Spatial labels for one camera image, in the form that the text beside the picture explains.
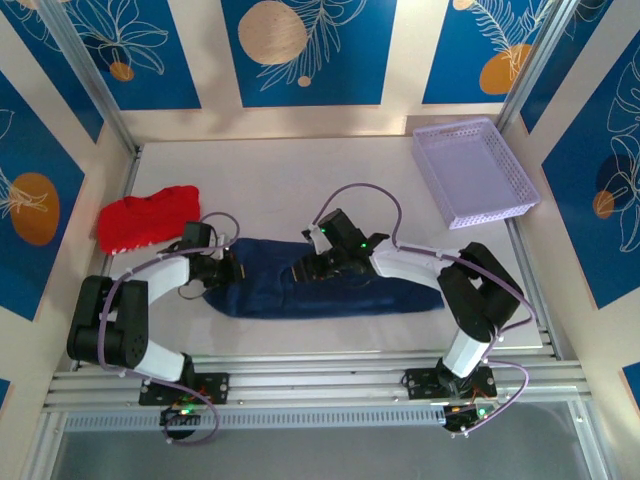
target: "purple plastic basket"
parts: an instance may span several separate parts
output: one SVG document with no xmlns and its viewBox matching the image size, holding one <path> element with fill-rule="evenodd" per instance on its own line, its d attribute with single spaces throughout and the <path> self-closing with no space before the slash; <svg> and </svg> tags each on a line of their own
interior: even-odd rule
<svg viewBox="0 0 640 480">
<path fill-rule="evenodd" d="M 488 118 L 414 130 L 413 157 L 451 229 L 522 215 L 540 203 Z"/>
</svg>

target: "aluminum frame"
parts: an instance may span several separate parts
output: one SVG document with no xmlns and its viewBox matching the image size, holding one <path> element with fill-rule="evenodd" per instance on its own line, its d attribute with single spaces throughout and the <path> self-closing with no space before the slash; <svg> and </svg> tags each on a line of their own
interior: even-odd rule
<svg viewBox="0 0 640 480">
<path fill-rule="evenodd" d="M 128 151 L 139 153 L 120 117 L 115 101 L 106 88 L 99 72 L 90 62 L 62 7 L 55 0 L 39 0 L 45 25 L 61 47 L 74 72 L 83 82 L 94 103 L 112 126 L 120 142 Z M 562 29 L 579 0 L 558 2 L 547 25 L 538 36 L 536 47 L 528 58 L 523 73 L 509 94 L 498 128 L 503 130 L 517 117 L 519 108 L 555 46 Z M 134 159 L 124 194 L 131 191 L 135 180 L 139 155 Z M 541 337 L 544 346 L 536 350 L 496 351 L 495 356 L 522 363 L 531 373 L 529 388 L 521 397 L 523 402 L 565 401 L 574 417 L 576 430 L 588 460 L 593 478 L 615 478 L 607 470 L 603 449 L 597 441 L 585 401 L 590 391 L 584 373 L 577 361 L 561 360 L 567 357 L 549 318 L 531 262 L 517 222 L 507 221 L 511 240 L 525 278 L 529 298 L 540 313 Z M 103 273 L 110 268 L 106 259 Z M 407 368 L 434 366 L 443 352 L 372 352 L 362 354 L 195 357 L 197 371 L 225 371 L 232 374 L 229 404 L 221 406 L 224 414 L 252 415 L 262 412 L 300 412 L 310 408 L 336 407 L 345 409 L 400 409 L 420 408 L 438 411 L 448 401 L 409 401 L 399 383 Z M 504 368 L 495 370 L 500 400 L 505 400 L 521 384 L 520 373 Z M 92 365 L 75 362 L 73 371 L 54 375 L 46 398 L 43 414 L 25 468 L 23 478 L 40 480 L 49 478 L 53 470 L 61 435 L 69 416 L 74 419 L 140 418 L 156 415 L 158 407 L 140 407 L 137 398 L 140 382 L 120 378 Z"/>
</svg>

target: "beige wall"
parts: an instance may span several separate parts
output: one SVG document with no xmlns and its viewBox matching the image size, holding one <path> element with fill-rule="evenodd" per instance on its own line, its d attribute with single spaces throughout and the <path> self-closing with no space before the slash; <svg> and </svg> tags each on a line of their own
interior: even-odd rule
<svg viewBox="0 0 640 480">
<path fill-rule="evenodd" d="M 397 2 L 381 105 L 243 109 L 220 1 L 190 0 L 187 8 L 169 0 L 202 110 L 128 111 L 125 120 L 144 143 L 403 135 L 407 116 L 497 114 L 501 103 L 421 105 L 449 1 Z"/>
<path fill-rule="evenodd" d="M 65 349 L 80 282 L 94 253 L 90 235 L 96 215 L 121 191 L 128 158 L 108 128 L 93 143 L 2 14 L 0 70 L 85 173 L 35 321 L 0 307 L 0 378 L 13 387 L 0 420 L 0 478 L 12 480 L 19 477 Z"/>
<path fill-rule="evenodd" d="M 616 0 L 527 136 L 521 122 L 506 133 L 509 145 L 534 179 L 543 202 L 523 217 L 552 318 L 564 327 L 581 361 L 622 478 L 640 472 L 640 415 L 620 374 L 640 361 L 640 289 L 597 310 L 560 212 L 540 165 L 635 36 L 640 25 L 637 0 Z"/>
</svg>

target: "orange circle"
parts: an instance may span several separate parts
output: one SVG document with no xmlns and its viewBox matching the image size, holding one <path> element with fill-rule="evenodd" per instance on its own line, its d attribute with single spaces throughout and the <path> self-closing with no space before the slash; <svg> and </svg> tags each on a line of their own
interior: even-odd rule
<svg viewBox="0 0 640 480">
<path fill-rule="evenodd" d="M 244 14 L 238 38 L 247 56 L 262 65 L 290 62 L 309 40 L 300 16 L 289 5 L 273 0 L 258 2 Z"/>
<path fill-rule="evenodd" d="M 133 68 L 131 68 L 126 63 L 122 62 L 113 62 L 109 66 L 109 72 L 116 80 L 120 80 L 121 82 L 130 82 L 133 80 Z"/>
<path fill-rule="evenodd" d="M 596 213 L 598 218 L 607 219 L 613 213 L 615 208 L 615 201 L 613 199 L 613 195 L 606 190 L 602 190 L 598 192 L 593 199 L 593 211 Z"/>
<path fill-rule="evenodd" d="M 482 68 L 480 74 L 482 91 L 488 95 L 509 93 L 530 51 L 531 45 L 520 44 L 495 55 Z"/>
<path fill-rule="evenodd" d="M 475 0 L 453 0 L 453 8 L 456 10 L 466 10 L 475 3 Z"/>
<path fill-rule="evenodd" d="M 60 221 L 56 187 L 40 173 L 23 173 L 10 187 L 17 204 L 10 210 L 11 223 L 25 242 L 42 247 L 53 240 Z"/>
</svg>

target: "red cloth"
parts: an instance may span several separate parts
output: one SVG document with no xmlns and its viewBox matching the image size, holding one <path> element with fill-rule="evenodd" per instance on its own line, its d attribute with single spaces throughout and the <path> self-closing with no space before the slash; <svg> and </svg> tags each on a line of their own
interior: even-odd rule
<svg viewBox="0 0 640 480">
<path fill-rule="evenodd" d="M 109 255 L 179 237 L 187 222 L 200 219 L 194 186 L 168 187 L 150 197 L 124 197 L 98 217 L 100 249 Z"/>
</svg>

